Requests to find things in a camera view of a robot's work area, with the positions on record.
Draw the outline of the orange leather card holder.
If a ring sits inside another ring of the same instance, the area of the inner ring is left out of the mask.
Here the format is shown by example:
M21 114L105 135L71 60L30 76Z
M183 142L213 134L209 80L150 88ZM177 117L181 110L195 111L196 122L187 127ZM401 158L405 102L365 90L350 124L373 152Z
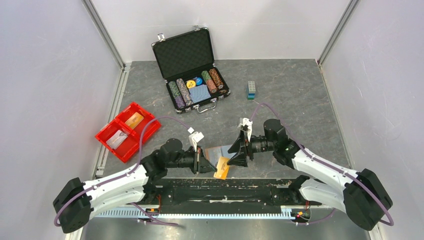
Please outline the orange leather card holder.
M231 158L235 155L235 153L228 153L228 149L231 145L222 145L216 147L206 148L204 151L207 153L207 157L213 165L218 164L218 160L220 157Z

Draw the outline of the gold credit card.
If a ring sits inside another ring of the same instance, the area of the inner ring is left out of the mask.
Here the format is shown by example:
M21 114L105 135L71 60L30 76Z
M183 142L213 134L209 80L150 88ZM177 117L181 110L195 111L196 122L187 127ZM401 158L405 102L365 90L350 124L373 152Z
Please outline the gold credit card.
M217 162L216 172L213 177L215 179L225 180L227 178L230 166L228 165L228 161L230 159L224 156L221 156Z

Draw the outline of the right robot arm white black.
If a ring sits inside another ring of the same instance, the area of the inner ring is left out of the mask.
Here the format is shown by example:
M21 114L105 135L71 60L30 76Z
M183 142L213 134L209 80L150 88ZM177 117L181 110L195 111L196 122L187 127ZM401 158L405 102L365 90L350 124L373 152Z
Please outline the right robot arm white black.
M295 204L317 202L345 213L358 227L370 231L377 223L393 226L389 209L393 201L378 176L365 168L357 171L314 154L289 138L281 121L268 119L264 135L252 135L252 121L241 118L240 133L229 148L228 165L247 167L257 153L272 152L283 166L303 173L289 185L289 199Z

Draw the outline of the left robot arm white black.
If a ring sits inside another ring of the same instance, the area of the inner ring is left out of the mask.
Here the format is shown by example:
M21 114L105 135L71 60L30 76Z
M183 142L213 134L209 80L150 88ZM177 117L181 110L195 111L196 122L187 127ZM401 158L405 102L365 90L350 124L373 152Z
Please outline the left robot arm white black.
M154 184L169 168L188 168L194 174L217 171L200 146L183 150L180 140L170 138L126 170L85 182L78 177L69 180L53 200L53 224L68 234L115 207L140 201L151 204L157 198Z

